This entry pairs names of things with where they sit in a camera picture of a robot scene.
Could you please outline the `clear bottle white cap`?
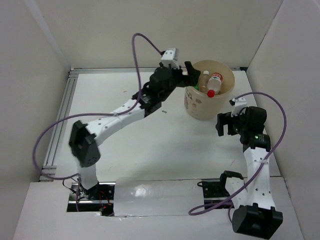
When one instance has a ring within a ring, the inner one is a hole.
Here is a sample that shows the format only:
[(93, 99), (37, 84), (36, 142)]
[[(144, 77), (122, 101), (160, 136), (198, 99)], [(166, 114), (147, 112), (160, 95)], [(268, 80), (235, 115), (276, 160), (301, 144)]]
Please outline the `clear bottle white cap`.
[(206, 92), (207, 83), (210, 79), (210, 72), (208, 70), (204, 70), (199, 77), (198, 80), (198, 90), (202, 93)]

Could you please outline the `red label water bottle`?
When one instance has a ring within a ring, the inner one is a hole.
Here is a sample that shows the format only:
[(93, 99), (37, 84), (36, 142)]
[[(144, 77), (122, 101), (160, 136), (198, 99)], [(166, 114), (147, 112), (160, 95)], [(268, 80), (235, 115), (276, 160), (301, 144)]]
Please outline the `red label water bottle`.
[(214, 96), (218, 95), (221, 90), (222, 83), (223, 83), (223, 76), (218, 72), (214, 72), (210, 76), (206, 84), (207, 96), (209, 98), (213, 98)]

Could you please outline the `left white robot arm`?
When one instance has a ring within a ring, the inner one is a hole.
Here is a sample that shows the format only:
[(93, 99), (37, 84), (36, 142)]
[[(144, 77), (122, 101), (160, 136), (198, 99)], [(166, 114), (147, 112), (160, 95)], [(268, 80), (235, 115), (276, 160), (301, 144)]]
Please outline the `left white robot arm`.
[(124, 127), (157, 111), (176, 88), (194, 87), (198, 83), (201, 72), (189, 61), (184, 64), (186, 74), (181, 67), (161, 63), (141, 90), (109, 116), (88, 123), (78, 120), (72, 125), (68, 145), (77, 160), (78, 185), (86, 199), (92, 200), (99, 193), (96, 170), (96, 163), (101, 158), (99, 146)]

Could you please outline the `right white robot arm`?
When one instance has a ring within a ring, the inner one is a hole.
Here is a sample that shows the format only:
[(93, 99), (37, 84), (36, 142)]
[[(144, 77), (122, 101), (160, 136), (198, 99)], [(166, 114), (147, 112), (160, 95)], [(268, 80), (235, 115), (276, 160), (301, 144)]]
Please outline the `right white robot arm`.
[(230, 136), (239, 135), (247, 166), (247, 180), (238, 172), (224, 171), (218, 190), (233, 195), (232, 229), (237, 234), (269, 240), (283, 223), (276, 210), (270, 185), (271, 140), (264, 134), (267, 112), (260, 107), (244, 107), (239, 113), (220, 113), (215, 126), (219, 136), (224, 126)]

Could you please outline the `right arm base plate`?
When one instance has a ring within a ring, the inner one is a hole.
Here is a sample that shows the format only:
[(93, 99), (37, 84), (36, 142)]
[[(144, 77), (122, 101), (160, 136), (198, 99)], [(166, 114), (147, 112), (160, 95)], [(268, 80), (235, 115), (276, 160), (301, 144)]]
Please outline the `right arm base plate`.
[[(226, 182), (228, 179), (233, 180), (231, 193), (226, 189)], [(203, 209), (207, 210), (219, 204), (244, 184), (244, 177), (241, 174), (232, 171), (225, 171), (222, 173), (219, 180), (205, 179), (199, 181), (197, 186), (202, 188), (204, 198)]]

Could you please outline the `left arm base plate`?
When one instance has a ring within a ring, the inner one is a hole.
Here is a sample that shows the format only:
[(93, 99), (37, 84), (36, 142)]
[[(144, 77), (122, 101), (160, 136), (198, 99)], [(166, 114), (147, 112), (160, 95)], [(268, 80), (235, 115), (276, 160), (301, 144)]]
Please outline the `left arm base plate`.
[(70, 186), (62, 182), (62, 185), (69, 190), (67, 212), (97, 212), (104, 217), (113, 217), (115, 215), (115, 182), (100, 182), (98, 187), (93, 190), (93, 194), (90, 195), (86, 195), (80, 189), (78, 196), (76, 196), (77, 182), (72, 182)]

